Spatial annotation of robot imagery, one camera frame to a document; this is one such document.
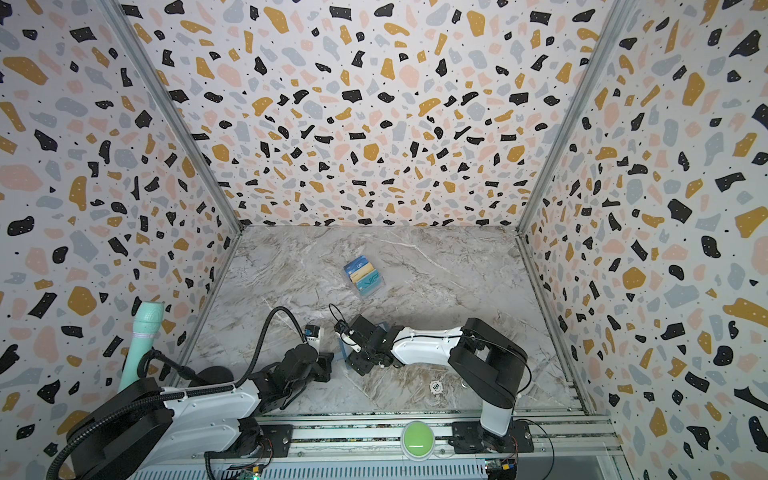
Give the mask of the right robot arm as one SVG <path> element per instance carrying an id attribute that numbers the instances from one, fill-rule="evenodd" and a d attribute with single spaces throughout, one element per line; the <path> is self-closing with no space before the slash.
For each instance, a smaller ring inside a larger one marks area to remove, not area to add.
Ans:
<path id="1" fill-rule="evenodd" d="M 482 401 L 478 421 L 455 422 L 449 444 L 458 454 L 528 453 L 529 429 L 513 420 L 527 353 L 478 318 L 448 330 L 417 330 L 402 325 L 384 328 L 359 315 L 334 326 L 349 348 L 346 363 L 365 376 L 375 367 L 428 364 L 452 369 Z"/>

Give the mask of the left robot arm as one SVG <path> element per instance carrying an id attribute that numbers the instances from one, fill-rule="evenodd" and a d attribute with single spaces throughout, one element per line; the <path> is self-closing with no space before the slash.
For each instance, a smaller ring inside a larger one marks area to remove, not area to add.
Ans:
<path id="1" fill-rule="evenodd" d="M 263 426 L 259 417 L 286 408 L 310 383 L 329 381 L 333 358 L 302 343 L 240 386 L 165 389 L 139 379 L 69 430 L 46 476 L 59 478 L 66 462 L 78 479 L 126 479 L 193 457 L 268 465 L 287 456 L 293 428 Z"/>

